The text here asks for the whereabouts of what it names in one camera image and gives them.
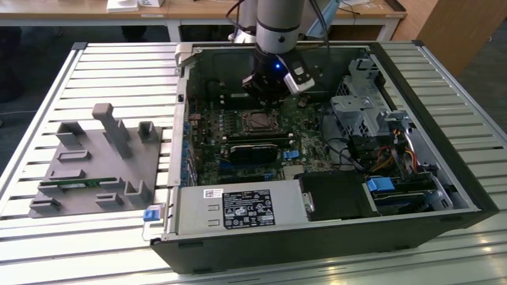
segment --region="warning label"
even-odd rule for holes
[[[223,189],[205,189],[205,198],[221,198]]]
[[[270,190],[222,194],[226,229],[275,225]]]

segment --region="black cable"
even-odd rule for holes
[[[347,9],[345,9],[345,8],[339,8],[339,10],[346,11],[346,12],[349,12],[349,13],[353,13],[353,14],[355,14],[355,15],[361,15],[361,14],[362,14],[362,13],[359,13],[359,12],[353,12],[351,10],[347,10]]]
[[[353,171],[357,171],[357,169],[350,169],[350,170],[342,170],[342,169],[341,169],[342,166],[354,166],[354,165],[351,165],[351,164],[349,164],[349,163],[342,163],[342,164],[335,163],[333,166],[338,166],[339,168],[338,168],[337,170],[338,170],[338,171],[342,171],[342,172],[353,172]]]
[[[349,150],[349,147],[345,147],[345,148],[342,148],[342,150],[341,150],[341,164],[343,164],[343,162],[342,162],[342,158],[343,158],[343,156],[345,156],[345,154],[343,154],[343,151],[345,150]]]
[[[345,160],[347,160],[347,161],[353,164],[353,166],[354,166],[361,172],[369,173],[369,170],[366,170],[366,168],[359,164],[359,162],[357,162],[353,158],[350,158],[349,156],[346,156],[342,152],[339,152],[338,149],[335,149],[335,148],[329,144],[330,141],[333,141],[333,140],[342,140],[343,138],[331,138],[330,140],[326,140],[325,132],[323,132],[323,125],[325,125],[325,114],[323,114],[323,116],[321,117],[321,126],[319,126],[321,136],[322,136],[322,138],[323,138],[323,140],[325,140],[325,143],[327,144],[330,150],[341,156],[341,163],[342,163],[342,158],[343,158]]]
[[[226,13],[226,19],[231,23],[231,25],[235,26],[237,29],[247,33],[247,28],[242,27],[242,25],[238,23],[239,22],[239,6],[243,2],[245,0],[238,0],[235,5],[233,5],[231,9]],[[230,18],[230,15],[233,11],[235,11],[235,9],[238,9],[237,22]]]
[[[310,5],[314,9],[315,15],[319,19],[321,27],[323,28],[323,31],[325,31],[325,44],[327,47],[327,57],[329,57],[329,61],[326,61],[326,65],[327,65],[331,62],[331,47],[330,47],[330,38],[329,38],[329,34],[327,34],[329,31],[327,31],[326,20],[325,20],[323,13],[319,9],[318,2],[315,0],[309,0],[309,2],[310,2]]]
[[[326,141],[326,143],[329,143],[330,141],[334,141],[334,140],[339,140],[342,143],[349,143],[349,139],[346,139],[346,138],[330,138],[327,141]]]

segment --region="green circuit board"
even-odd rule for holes
[[[305,172],[333,170],[333,162],[319,132],[321,104],[302,103],[299,96],[290,96],[274,110],[205,110],[191,118],[194,126],[194,149],[197,152],[198,184],[250,182],[249,178],[266,181],[285,180],[286,166],[303,166]],[[227,156],[226,136],[249,136],[255,133],[291,133],[291,145],[278,149],[277,161],[267,164],[233,167]],[[285,159],[285,152],[299,151],[294,159]]]

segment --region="motherboard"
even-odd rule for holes
[[[278,109],[199,107],[190,108],[199,185],[279,181],[334,169],[319,132],[322,104],[309,97],[287,97]]]

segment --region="cable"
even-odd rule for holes
[[[21,113],[35,113],[38,110],[33,111],[17,111],[17,112],[7,112],[7,113],[0,113],[0,115],[13,115],[13,114],[21,114]]]
[[[342,157],[345,156],[345,154],[343,154],[343,151],[345,150],[349,150],[349,147],[345,147],[345,148],[342,148],[342,150],[341,150],[341,164],[343,164],[342,163]]]
[[[346,138],[330,138],[329,140],[326,140],[326,143],[329,143],[330,141],[334,141],[334,140],[339,140],[342,143],[349,143],[349,139]]]
[[[374,173],[375,171],[378,171],[378,170],[383,169],[386,166],[389,166],[394,162],[394,160],[395,159],[391,156],[383,163],[381,163],[381,165],[374,166],[371,173]]]
[[[418,158],[415,156],[415,153],[409,148],[405,149],[405,152],[411,156],[413,170],[415,173],[418,173]]]
[[[247,28],[242,27],[242,25],[238,23],[239,22],[239,6],[243,2],[245,2],[245,0],[238,0],[235,5],[233,5],[231,9],[226,13],[226,19],[231,23],[231,25],[235,26],[237,29],[249,33]],[[233,11],[235,11],[235,9],[238,9],[237,22],[230,18],[230,15],[231,15]]]
[[[349,163],[335,163],[333,166],[338,166],[339,168],[337,169],[338,171],[342,171],[342,172],[350,172],[350,171],[357,171],[357,169],[351,169],[351,170],[342,170],[342,166],[354,166]]]
[[[351,10],[347,10],[347,9],[345,9],[345,8],[339,8],[339,10],[346,11],[346,12],[350,12],[350,13],[353,13],[353,14],[355,14],[355,15],[361,15],[361,14],[362,14],[362,13],[358,13],[358,12],[353,12]]]
[[[382,154],[383,154],[383,150],[389,149],[390,147],[382,147],[379,152],[378,152],[378,163],[381,163],[381,157],[382,157]]]
[[[314,9],[315,15],[319,19],[321,27],[323,28],[323,31],[325,31],[325,44],[327,47],[327,57],[329,57],[329,60],[326,61],[325,65],[327,65],[331,62],[331,47],[330,47],[330,38],[329,38],[329,34],[327,34],[326,20],[325,20],[323,13],[319,9],[318,2],[315,0],[309,0],[309,2],[310,2],[310,5]]]
[[[350,158],[349,156],[346,156],[342,152],[339,152],[331,145],[327,145],[327,147],[330,148],[330,150],[334,152],[334,153],[337,153],[339,156],[341,156],[341,158],[343,157],[343,159],[345,160],[347,160],[351,164],[353,164],[353,166],[361,171],[361,172],[369,172],[366,169],[365,169],[365,167],[353,159],[353,158]]]

